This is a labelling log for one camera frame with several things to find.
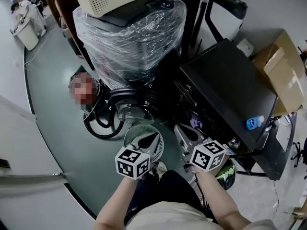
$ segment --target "white cloth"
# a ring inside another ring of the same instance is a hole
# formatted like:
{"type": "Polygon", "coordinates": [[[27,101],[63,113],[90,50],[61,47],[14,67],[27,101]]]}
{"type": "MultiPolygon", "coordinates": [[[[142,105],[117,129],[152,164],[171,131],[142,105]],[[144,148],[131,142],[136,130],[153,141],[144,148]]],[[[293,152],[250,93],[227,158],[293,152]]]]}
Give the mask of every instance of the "white cloth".
{"type": "Polygon", "coordinates": [[[28,14],[26,15],[27,18],[31,19],[32,23],[34,24],[35,31],[43,31],[44,30],[44,23],[42,18],[39,14],[38,9],[36,8],[35,4],[32,4],[28,0],[23,0],[19,3],[18,13],[21,15],[25,15],[25,13],[29,10],[28,14]]]}
{"type": "MultiPolygon", "coordinates": [[[[127,224],[126,230],[222,230],[209,222],[204,214],[190,205],[159,202],[136,214],[127,224]]],[[[277,230],[271,220],[249,224],[243,230],[277,230]]]]}

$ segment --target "dark pants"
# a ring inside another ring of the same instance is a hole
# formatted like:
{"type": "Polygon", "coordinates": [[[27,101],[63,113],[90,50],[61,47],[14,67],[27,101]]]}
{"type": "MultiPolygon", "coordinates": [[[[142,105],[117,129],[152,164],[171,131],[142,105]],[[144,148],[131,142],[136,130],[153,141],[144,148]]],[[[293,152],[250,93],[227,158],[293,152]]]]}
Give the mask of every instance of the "dark pants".
{"type": "Polygon", "coordinates": [[[194,189],[175,171],[167,171],[158,182],[150,174],[145,180],[139,180],[124,223],[142,209],[161,201],[185,203],[203,212],[203,207],[194,189]]]}

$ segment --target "white door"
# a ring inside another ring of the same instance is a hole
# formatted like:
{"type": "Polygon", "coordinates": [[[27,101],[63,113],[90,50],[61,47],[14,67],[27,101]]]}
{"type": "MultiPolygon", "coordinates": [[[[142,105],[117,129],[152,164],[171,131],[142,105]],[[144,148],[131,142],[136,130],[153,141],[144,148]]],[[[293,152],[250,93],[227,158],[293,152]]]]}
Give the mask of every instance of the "white door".
{"type": "Polygon", "coordinates": [[[0,97],[0,159],[10,164],[10,168],[0,167],[0,177],[62,173],[36,125],[35,116],[3,97],[0,97]]]}

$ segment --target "white box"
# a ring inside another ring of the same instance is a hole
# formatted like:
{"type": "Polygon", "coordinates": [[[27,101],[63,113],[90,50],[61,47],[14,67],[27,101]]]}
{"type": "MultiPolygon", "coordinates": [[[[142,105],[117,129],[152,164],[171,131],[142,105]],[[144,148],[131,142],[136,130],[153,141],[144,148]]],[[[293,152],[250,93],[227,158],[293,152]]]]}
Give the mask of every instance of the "white box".
{"type": "Polygon", "coordinates": [[[226,149],[216,140],[197,145],[190,163],[203,171],[211,171],[219,167],[224,159],[226,149]]]}
{"type": "Polygon", "coordinates": [[[116,172],[137,180],[150,169],[150,155],[122,147],[115,156],[116,172]]]}

